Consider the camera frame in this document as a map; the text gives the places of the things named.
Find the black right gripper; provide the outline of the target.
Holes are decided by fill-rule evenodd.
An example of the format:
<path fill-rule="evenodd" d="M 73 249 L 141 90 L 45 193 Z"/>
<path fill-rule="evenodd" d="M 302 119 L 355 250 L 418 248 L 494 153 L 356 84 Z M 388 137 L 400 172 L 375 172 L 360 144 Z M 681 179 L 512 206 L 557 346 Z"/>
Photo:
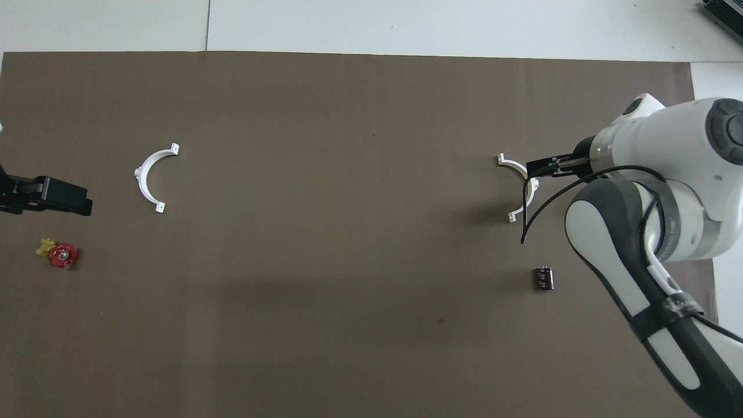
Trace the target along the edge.
<path fill-rule="evenodd" d="M 587 176 L 591 174 L 591 161 L 586 153 L 562 154 L 529 161 L 525 164 L 528 178 L 544 176 Z"/>

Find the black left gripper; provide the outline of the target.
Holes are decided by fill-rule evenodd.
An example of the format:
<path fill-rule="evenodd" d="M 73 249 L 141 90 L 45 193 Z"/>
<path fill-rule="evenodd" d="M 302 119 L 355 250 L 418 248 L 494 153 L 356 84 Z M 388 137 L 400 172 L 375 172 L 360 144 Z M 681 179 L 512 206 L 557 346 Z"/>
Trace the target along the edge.
<path fill-rule="evenodd" d="M 40 202 L 44 190 L 44 204 Z M 91 216 L 93 201 L 88 189 L 46 177 L 37 178 L 1 176 L 1 211 L 22 214 L 24 211 L 41 212 L 47 207 L 54 211 L 72 212 L 83 217 Z"/>

